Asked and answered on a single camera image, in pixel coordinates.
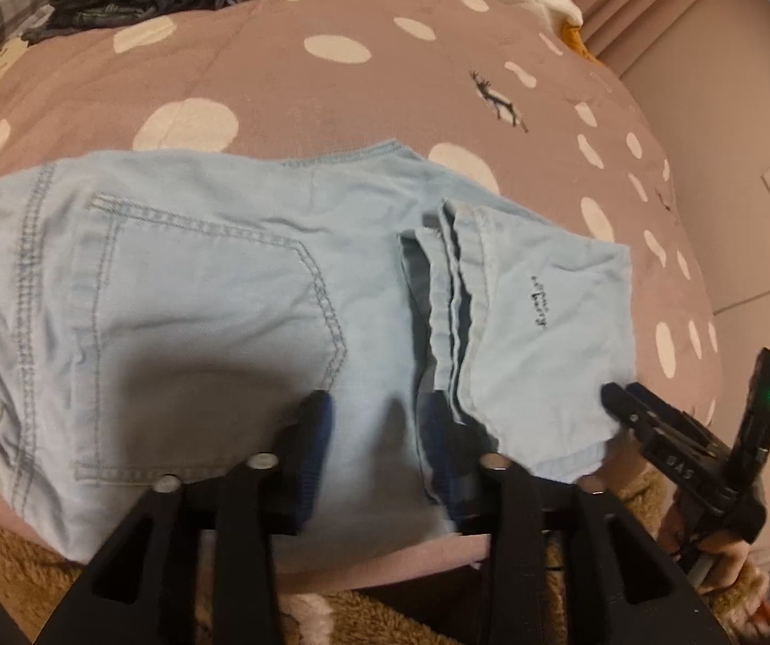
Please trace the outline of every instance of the jeans back pocket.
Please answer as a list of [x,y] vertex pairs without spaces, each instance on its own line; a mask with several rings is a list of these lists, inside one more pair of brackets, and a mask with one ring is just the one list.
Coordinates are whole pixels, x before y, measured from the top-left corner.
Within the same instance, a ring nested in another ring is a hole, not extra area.
[[83,481],[223,472],[345,357],[300,241],[109,196],[81,224],[67,316]]

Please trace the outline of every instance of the bed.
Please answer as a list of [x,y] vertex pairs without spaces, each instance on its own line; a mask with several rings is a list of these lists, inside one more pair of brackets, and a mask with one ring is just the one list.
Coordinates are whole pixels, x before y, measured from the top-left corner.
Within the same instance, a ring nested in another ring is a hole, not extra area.
[[0,177],[104,149],[295,160],[395,138],[628,246],[638,379],[707,421],[721,362],[673,168],[612,72],[561,39],[564,23],[503,0],[246,0],[57,38],[0,81]]

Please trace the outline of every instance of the light blue jeans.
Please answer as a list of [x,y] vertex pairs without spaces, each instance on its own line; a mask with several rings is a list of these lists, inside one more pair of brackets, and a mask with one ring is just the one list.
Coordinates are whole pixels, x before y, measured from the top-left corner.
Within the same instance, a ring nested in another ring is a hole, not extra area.
[[[455,292],[470,303],[457,324]],[[600,385],[634,379],[629,297],[626,247],[396,142],[22,171],[0,180],[0,491],[86,561],[144,486],[267,450],[325,389],[336,424],[318,505],[277,542],[277,566],[382,555],[448,531],[415,439],[425,372],[504,452],[572,479],[616,430]]]

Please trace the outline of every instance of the metal screw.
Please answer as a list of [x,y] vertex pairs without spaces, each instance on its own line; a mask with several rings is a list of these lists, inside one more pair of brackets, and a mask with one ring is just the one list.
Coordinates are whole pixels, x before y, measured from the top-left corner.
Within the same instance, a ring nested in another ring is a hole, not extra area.
[[273,453],[255,453],[247,459],[247,467],[254,470],[268,470],[274,468],[279,463],[279,459]]
[[481,456],[481,465],[487,470],[507,470],[511,467],[511,459],[500,453],[485,453]]
[[182,481],[176,476],[164,476],[152,486],[152,489],[160,493],[176,492],[182,486]]
[[576,484],[580,486],[583,492],[590,495],[602,495],[606,490],[606,485],[597,476],[582,476],[576,481]]

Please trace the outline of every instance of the black device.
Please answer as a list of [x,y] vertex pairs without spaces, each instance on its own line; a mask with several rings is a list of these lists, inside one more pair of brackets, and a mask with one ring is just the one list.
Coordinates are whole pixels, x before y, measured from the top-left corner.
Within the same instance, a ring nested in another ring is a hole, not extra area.
[[[571,645],[721,645],[728,640],[685,576],[612,493],[541,480],[491,452],[444,396],[421,410],[440,502],[465,534],[491,535],[478,645],[552,642],[544,622],[547,539],[560,537]],[[272,452],[227,476],[148,490],[89,563],[37,645],[193,645],[197,537],[217,532],[214,645],[283,642],[270,536],[300,531],[313,509],[331,429],[311,396]]]
[[[729,448],[706,426],[672,407],[639,383],[601,390],[603,407],[633,430],[641,453],[680,490],[679,508],[688,538],[679,564],[691,574],[700,562],[701,538],[729,529],[752,543],[767,510],[759,476],[770,452],[770,349],[758,354],[735,445]],[[701,560],[694,584],[710,562]]]

